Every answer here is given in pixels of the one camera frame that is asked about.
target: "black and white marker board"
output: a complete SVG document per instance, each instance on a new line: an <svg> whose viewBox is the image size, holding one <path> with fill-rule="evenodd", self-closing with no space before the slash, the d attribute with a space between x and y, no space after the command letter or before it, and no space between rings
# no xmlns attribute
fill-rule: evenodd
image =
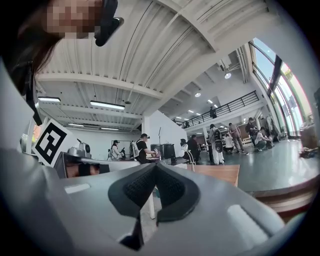
<svg viewBox="0 0 320 256"><path fill-rule="evenodd" d="M79 141L71 131L51 119L44 128L33 151L45 166L54 167L60 152L79 147Z"/></svg>

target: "white wall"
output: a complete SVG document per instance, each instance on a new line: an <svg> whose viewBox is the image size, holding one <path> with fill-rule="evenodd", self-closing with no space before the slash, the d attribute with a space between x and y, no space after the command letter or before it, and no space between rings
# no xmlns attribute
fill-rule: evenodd
<svg viewBox="0 0 320 256"><path fill-rule="evenodd" d="M288 19L279 7L282 24L257 36L270 47L291 69L307 96L320 138L320 120L315 105L314 93L319 88L319 64L303 33Z"/></svg>
<svg viewBox="0 0 320 256"><path fill-rule="evenodd" d="M148 140L150 144L159 144L159 129L160 131L160 144L171 143L174 144L175 156L179 156L180 151L180 139L187 141L187 133L184 129L180 128L167 116L162 114L160 111L154 112L149 117L150 131Z"/></svg>
<svg viewBox="0 0 320 256"><path fill-rule="evenodd" d="M74 128L68 128L77 139L90 146L92 159L107 160L108 149L112 146L112 141L118 140L118 149L122 150L125 147L125 153L129 154L129 142L121 141L137 141L141 134L134 133L115 133L103 131L86 131Z"/></svg>

